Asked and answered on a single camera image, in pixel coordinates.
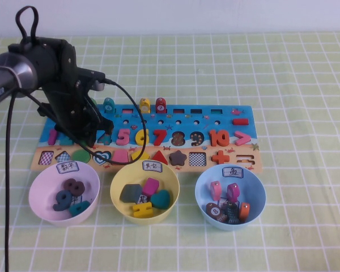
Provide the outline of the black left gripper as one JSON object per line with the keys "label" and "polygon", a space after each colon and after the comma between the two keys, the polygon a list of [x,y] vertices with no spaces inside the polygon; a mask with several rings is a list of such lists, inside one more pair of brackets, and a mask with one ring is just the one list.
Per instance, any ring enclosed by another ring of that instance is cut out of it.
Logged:
{"label": "black left gripper", "polygon": [[97,131],[112,134],[113,122],[103,117],[88,92],[102,84],[103,73],[77,66],[74,46],[66,40],[40,39],[38,85],[64,132],[92,147]]}

